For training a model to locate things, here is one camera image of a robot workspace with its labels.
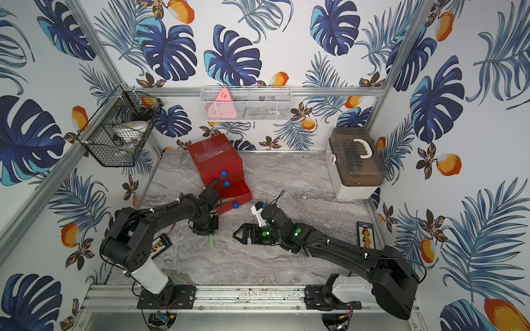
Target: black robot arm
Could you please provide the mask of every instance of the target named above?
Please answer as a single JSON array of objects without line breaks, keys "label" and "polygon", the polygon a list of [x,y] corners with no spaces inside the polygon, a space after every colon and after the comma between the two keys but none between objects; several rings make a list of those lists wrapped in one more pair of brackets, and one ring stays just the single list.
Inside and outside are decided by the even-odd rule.
[{"label": "black robot arm", "polygon": [[175,202],[158,207],[136,210],[123,208],[101,244],[101,253],[114,263],[132,272],[148,259],[155,234],[182,220],[193,222],[198,235],[209,235],[218,228],[215,207],[219,195],[205,188],[200,195],[180,195]]},{"label": "black robot arm", "polygon": [[293,223],[285,213],[271,204],[258,202],[256,210],[266,223],[260,227],[254,223],[243,224],[234,233],[242,244],[279,245],[298,253],[302,248],[313,257],[333,262],[372,284],[372,294],[377,303],[391,315],[408,319],[412,310],[419,278],[401,254],[391,246],[384,249],[364,248],[330,237],[304,223]]}]

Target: white handle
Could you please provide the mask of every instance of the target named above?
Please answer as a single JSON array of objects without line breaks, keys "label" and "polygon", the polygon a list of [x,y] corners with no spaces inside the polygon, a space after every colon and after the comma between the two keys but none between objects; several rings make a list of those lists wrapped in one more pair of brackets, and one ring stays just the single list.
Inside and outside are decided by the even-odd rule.
[{"label": "white handle", "polygon": [[372,149],[370,148],[370,145],[366,142],[364,139],[354,139],[355,142],[360,142],[363,147],[366,150],[366,154],[361,155],[361,158],[371,158],[372,157]]}]

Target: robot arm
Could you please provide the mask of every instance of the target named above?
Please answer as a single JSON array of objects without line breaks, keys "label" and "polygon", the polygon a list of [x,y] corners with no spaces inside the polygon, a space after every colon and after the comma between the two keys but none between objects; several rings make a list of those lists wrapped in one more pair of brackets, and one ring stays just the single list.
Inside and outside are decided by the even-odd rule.
[{"label": "robot arm", "polygon": [[[252,244],[278,244],[294,254],[303,248],[313,257],[338,264],[364,278],[372,285],[371,292],[377,304],[391,315],[401,319],[410,317],[419,278],[395,248],[385,246],[380,251],[335,239],[310,225],[293,223],[275,203],[267,206],[258,202],[254,207],[255,214],[260,215],[265,226],[243,224],[234,233],[239,242],[247,244],[250,238]],[[333,287],[333,291],[329,292],[344,300],[344,296],[337,295],[336,291],[336,287],[343,284],[336,285],[329,285]]]},{"label": "robot arm", "polygon": [[181,194],[175,202],[158,207],[123,208],[101,244],[100,253],[129,272],[160,305],[171,302],[175,293],[173,284],[151,259],[153,238],[158,231],[182,220],[192,221],[192,231],[197,235],[214,233],[218,228],[215,208],[219,194],[210,185],[200,195]]}]

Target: black wire basket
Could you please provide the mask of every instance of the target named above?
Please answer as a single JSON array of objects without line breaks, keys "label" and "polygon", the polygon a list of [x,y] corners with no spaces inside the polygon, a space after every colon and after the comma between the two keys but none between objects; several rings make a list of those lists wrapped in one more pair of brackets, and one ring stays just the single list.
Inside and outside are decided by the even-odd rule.
[{"label": "black wire basket", "polygon": [[104,167],[134,167],[164,104],[146,93],[124,92],[121,87],[98,111],[107,109],[107,103],[110,110],[101,124],[88,138],[78,141]]}]

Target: pink triangular block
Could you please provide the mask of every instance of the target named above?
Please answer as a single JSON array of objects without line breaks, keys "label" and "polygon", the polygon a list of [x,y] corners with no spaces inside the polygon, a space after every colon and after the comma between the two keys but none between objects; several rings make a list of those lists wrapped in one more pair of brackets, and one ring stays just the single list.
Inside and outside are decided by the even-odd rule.
[{"label": "pink triangular block", "polygon": [[234,103],[232,101],[232,96],[228,88],[223,87],[221,92],[215,98],[215,101],[228,101],[226,104],[211,103],[208,107],[207,117],[208,120],[215,119],[235,119],[237,117],[237,112],[235,111]]}]

